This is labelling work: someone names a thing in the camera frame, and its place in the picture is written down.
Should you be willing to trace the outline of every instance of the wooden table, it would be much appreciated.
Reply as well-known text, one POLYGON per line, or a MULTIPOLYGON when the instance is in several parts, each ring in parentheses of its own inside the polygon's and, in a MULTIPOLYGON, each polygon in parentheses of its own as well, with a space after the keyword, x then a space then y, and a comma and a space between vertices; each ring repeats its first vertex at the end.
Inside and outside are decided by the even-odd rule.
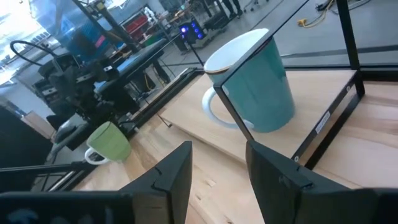
MULTIPOLYGON (((189 88, 165 109, 173 107, 189 88)), ((365 89, 365 97, 313 171, 350 188, 398 187, 398 85, 365 83, 365 89)), ((329 127, 327 123, 322 132, 329 127)), ((119 190, 184 141, 193 141, 194 150, 186 223, 264 223, 246 165, 176 126, 166 127, 158 117, 131 139, 133 152, 126 162, 97 167, 75 190, 119 190)))
MULTIPOLYGON (((308 135, 323 125, 318 125, 336 97, 352 79, 354 71, 287 72, 287 78, 295 102, 295 115, 284 127, 271 133, 251 131, 253 138, 263 145, 294 158, 308 135)), ((228 129, 210 120, 201 108, 201 99, 211 80, 204 75, 176 102, 161 114, 163 119, 215 148, 245 162, 246 138, 239 129, 228 129)), ((211 107, 217 117, 233 121, 224 104, 216 96, 211 107)))

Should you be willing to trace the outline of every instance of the black panel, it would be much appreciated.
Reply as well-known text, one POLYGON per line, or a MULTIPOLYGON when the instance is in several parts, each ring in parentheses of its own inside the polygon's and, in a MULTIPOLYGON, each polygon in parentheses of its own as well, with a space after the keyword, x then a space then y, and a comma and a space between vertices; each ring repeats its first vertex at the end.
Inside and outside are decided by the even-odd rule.
POLYGON ((10 192, 0 223, 183 224, 192 181, 192 143, 116 192, 10 192))
MULTIPOLYGON (((0 107, 0 168, 43 165, 52 143, 0 107)), ((35 176, 0 174, 0 192, 30 190, 35 176)))
POLYGON ((246 161, 266 224, 398 222, 398 189, 351 190, 255 141, 246 161))

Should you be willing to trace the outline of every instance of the teal mug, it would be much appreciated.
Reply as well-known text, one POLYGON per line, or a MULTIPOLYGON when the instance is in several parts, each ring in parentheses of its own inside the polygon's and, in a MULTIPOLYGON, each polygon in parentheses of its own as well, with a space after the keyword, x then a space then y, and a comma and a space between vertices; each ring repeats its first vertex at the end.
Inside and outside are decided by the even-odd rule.
MULTIPOLYGON (((268 29, 256 29, 229 41, 206 61, 205 72, 213 83, 224 78, 225 71, 236 63, 268 29)), ((294 102, 286 72, 275 40, 270 38, 223 85, 223 90, 248 128, 260 133, 275 131, 294 115, 294 102)), ((210 103, 216 95, 213 87, 202 98, 205 114, 217 124, 238 128, 217 118, 210 103)))

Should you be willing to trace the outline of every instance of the person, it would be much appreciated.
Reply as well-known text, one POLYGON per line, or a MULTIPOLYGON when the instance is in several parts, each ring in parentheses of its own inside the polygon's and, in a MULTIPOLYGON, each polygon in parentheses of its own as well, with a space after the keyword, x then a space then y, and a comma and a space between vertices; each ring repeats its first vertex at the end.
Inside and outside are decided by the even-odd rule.
POLYGON ((240 17, 243 14, 239 1, 238 0, 232 0, 232 2, 234 2, 234 5, 235 5, 236 10, 237 10, 237 13, 234 12, 234 8, 232 7, 232 4, 231 4, 231 2, 229 0, 223 0, 223 3, 225 4, 226 8, 229 11, 229 18, 230 19, 233 19, 236 16, 240 17))

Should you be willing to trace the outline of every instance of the mug rim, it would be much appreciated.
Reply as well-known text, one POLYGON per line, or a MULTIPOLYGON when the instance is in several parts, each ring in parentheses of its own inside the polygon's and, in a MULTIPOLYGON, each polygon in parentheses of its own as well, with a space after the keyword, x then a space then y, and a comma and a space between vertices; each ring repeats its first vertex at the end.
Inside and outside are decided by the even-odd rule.
MULTIPOLYGON (((232 66, 233 66, 233 65, 234 65, 234 64, 247 52, 247 51, 246 51, 245 53, 243 53, 235 62, 233 62, 233 63, 231 63, 231 64, 229 64, 229 65, 227 65, 227 66, 225 66, 225 67, 223 67, 223 68, 217 69, 217 70, 207 70, 207 69, 206 69, 207 62, 209 62, 213 57, 215 57, 215 55, 217 55, 217 53, 220 53, 222 50, 224 50, 224 48, 225 48, 226 46, 232 44, 233 42, 235 42, 235 41, 237 41, 237 40, 239 40, 239 39, 242 39, 244 36, 247 36, 247 35, 252 34, 252 33, 255 33, 255 32, 261 32, 261 31, 264 33, 264 34, 263 34, 263 36, 264 36, 264 35, 266 35, 266 34, 268 33, 269 29, 267 29, 267 28, 254 29, 254 30, 251 30, 251 31, 246 32, 246 33, 244 33, 244 34, 241 34, 241 35, 235 37, 234 39, 228 41, 226 44, 224 44, 222 47, 220 47, 220 48, 217 49, 214 53, 212 53, 212 55, 210 55, 209 59, 206 61, 205 65, 203 66, 203 70, 204 70, 207 74, 209 74, 209 75, 220 75, 220 74, 224 73, 225 71, 227 71, 227 70, 228 70, 229 68, 231 68, 231 67, 232 67, 232 66)), ((256 44, 258 41, 259 41, 259 40, 256 40, 255 42, 253 42, 252 45, 250 46, 250 48, 253 47, 253 45, 256 44)))
POLYGON ((89 147, 91 147, 91 145, 89 145, 89 143, 90 143, 91 141, 94 141, 95 139, 98 139, 100 136, 102 136, 102 135, 104 134, 104 132, 108 129, 108 127, 111 125, 111 123, 112 123, 112 122, 107 121, 107 122, 101 124, 98 128, 96 128, 96 129, 90 134, 90 136, 88 137, 88 139, 86 140, 87 145, 88 145, 89 147), (102 128, 103 126, 104 126, 104 129, 102 130, 102 132, 98 133, 98 135, 94 138, 94 136, 93 136, 94 132, 95 132, 97 129, 102 128))

